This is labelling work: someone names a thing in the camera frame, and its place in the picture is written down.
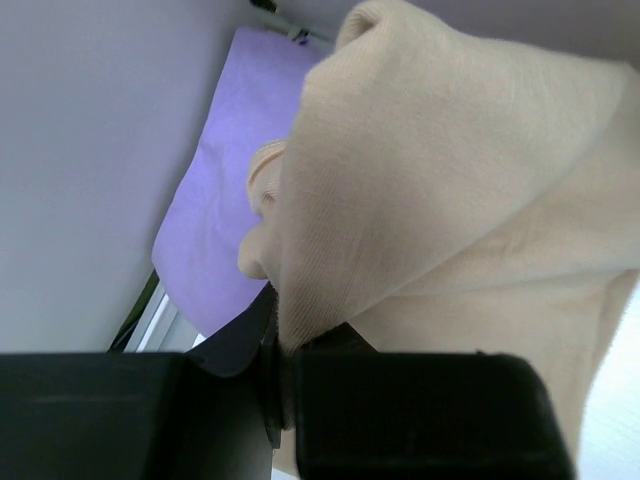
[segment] folded cloth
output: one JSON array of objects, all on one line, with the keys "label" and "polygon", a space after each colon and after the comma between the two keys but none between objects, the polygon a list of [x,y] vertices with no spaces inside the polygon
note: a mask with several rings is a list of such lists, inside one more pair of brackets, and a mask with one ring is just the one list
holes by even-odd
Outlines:
[{"label": "folded cloth", "polygon": [[235,34],[195,157],[153,248],[171,300],[204,335],[242,312],[264,285],[242,275],[236,261],[259,220],[245,195],[249,161],[260,145],[287,135],[304,76],[318,60],[309,46],[275,33]]},{"label": "folded cloth", "polygon": [[253,160],[239,265],[277,288],[288,352],[348,321],[381,351],[526,358],[575,454],[640,268],[639,132],[625,64],[370,1]]}]

